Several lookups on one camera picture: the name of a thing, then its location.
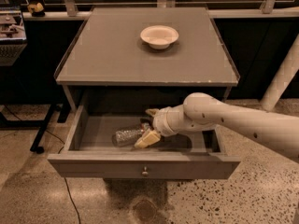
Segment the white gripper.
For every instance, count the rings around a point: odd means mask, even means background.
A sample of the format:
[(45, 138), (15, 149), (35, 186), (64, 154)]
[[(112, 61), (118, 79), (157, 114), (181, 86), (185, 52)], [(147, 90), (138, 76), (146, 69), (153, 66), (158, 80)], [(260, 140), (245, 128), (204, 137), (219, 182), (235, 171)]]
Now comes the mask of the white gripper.
[(160, 141), (161, 136), (167, 137), (175, 135), (176, 133), (171, 129), (167, 114), (171, 110), (170, 107), (158, 109), (150, 108), (146, 113), (153, 117), (152, 126), (154, 130), (146, 130), (134, 144), (135, 148), (146, 148)]

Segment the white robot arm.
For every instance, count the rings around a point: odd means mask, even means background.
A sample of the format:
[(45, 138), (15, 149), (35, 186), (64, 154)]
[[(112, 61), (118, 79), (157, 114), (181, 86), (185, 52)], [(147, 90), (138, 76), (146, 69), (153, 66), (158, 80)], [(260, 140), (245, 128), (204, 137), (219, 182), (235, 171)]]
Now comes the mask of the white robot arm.
[(149, 109), (153, 127), (135, 142), (136, 148), (151, 146), (162, 137), (197, 133), (219, 124), (276, 153), (297, 161), (299, 157), (299, 118), (271, 110), (298, 71), (298, 43), (289, 49), (281, 67), (262, 99), (262, 109), (227, 105), (205, 93), (188, 95), (182, 105)]

